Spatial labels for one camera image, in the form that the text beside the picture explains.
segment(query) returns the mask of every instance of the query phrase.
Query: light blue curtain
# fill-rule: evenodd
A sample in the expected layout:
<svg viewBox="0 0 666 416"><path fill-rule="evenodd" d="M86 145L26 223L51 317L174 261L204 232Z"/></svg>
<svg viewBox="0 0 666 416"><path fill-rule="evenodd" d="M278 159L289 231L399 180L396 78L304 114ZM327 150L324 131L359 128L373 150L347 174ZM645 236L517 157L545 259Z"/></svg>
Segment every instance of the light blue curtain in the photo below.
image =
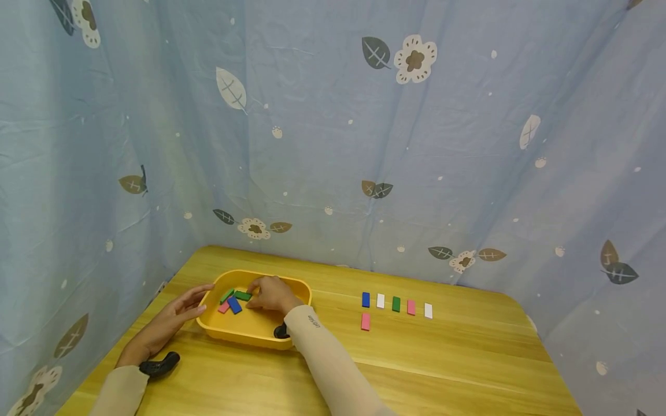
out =
<svg viewBox="0 0 666 416"><path fill-rule="evenodd" d="M0 414L207 244L506 293L586 416L662 414L666 3L631 6L7 5Z"/></svg>

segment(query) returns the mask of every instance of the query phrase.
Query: beige sleeve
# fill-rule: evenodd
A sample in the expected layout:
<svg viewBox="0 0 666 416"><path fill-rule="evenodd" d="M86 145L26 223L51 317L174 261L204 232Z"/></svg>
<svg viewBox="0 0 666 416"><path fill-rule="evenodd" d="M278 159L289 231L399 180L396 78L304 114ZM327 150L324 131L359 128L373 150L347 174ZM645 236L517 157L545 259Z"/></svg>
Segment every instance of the beige sleeve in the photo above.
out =
<svg viewBox="0 0 666 416"><path fill-rule="evenodd" d="M342 344L308 305L284 317L289 335L308 363L314 382L333 416L395 415L361 374Z"/></svg>
<svg viewBox="0 0 666 416"><path fill-rule="evenodd" d="M148 375L136 365L118 367L107 376L89 416L133 416L143 398Z"/></svg>

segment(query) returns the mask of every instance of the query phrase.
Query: person's arm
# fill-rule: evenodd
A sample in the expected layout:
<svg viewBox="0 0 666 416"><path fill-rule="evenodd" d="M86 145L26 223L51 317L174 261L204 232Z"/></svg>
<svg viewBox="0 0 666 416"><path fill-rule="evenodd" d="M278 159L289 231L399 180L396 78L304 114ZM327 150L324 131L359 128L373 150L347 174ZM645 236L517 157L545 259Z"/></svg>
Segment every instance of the person's arm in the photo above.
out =
<svg viewBox="0 0 666 416"><path fill-rule="evenodd" d="M133 416L137 412L149 378L139 371L139 365L156 355L185 322L206 310L205 305L197 305L213 287L198 286L169 302L127 343L90 416Z"/></svg>
<svg viewBox="0 0 666 416"><path fill-rule="evenodd" d="M255 280L248 292L260 293L248 308L281 311L297 350L303 355L333 416L395 415L361 374L342 344L319 321L314 310L304 305L276 276Z"/></svg>

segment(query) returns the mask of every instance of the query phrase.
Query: yellow plastic bin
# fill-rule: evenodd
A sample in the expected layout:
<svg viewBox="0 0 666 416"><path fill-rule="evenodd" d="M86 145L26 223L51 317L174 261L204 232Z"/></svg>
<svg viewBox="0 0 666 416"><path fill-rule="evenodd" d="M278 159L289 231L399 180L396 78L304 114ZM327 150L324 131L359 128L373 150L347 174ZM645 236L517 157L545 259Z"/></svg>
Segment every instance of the yellow plastic bin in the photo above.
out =
<svg viewBox="0 0 666 416"><path fill-rule="evenodd" d="M255 347L266 347L272 349L290 349L291 338L277 339L273 331L282 325L283 316L276 311L251 310L246 308L246 303L238 300L243 310L234 315L231 310L226 313L218 312L221 297L229 290L235 289L245 292L252 280L265 276L265 274L251 272L249 270L230 270L215 279L215 289L208 292L200 305L206 305L206 311L196 319L206 333L216 339L253 345ZM312 290L306 282L298 279L279 276L294 294L310 305L312 302Z"/></svg>

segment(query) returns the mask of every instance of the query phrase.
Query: flower print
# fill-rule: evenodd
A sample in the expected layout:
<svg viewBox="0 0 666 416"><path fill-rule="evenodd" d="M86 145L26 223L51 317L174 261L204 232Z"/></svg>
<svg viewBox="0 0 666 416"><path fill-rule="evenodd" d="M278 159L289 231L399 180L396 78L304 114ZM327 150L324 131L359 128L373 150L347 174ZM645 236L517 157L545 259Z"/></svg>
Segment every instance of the flower print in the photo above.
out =
<svg viewBox="0 0 666 416"><path fill-rule="evenodd" d="M7 416L30 416L44 402L46 393L54 388L60 380L63 372L62 367L54 367L48 370L44 366L33 376L25 394L9 410Z"/></svg>
<svg viewBox="0 0 666 416"><path fill-rule="evenodd" d="M452 258L449 261L449 266L453 267L455 271L458 273L462 274L462 272L465 271L465 269L468 269L474 264L476 261L474 259L474 254L476 253L476 250L472 250L471 252L462 252L458 254L458 257Z"/></svg>
<svg viewBox="0 0 666 416"><path fill-rule="evenodd" d="M81 28L81 36L83 42L89 48L99 48L101 39L99 37L99 30L97 30L97 21L93 8L88 0L72 0L72 15L74 22Z"/></svg>
<svg viewBox="0 0 666 416"><path fill-rule="evenodd" d="M243 218L242 224L238 226L238 231L255 240L270 238L270 232L266 229L266 224L259 218Z"/></svg>
<svg viewBox="0 0 666 416"><path fill-rule="evenodd" d="M393 65L398 67L396 81L398 84L424 81L430 76L430 66L435 61L437 45L434 42L423 43L419 35L407 36L402 49L393 58Z"/></svg>

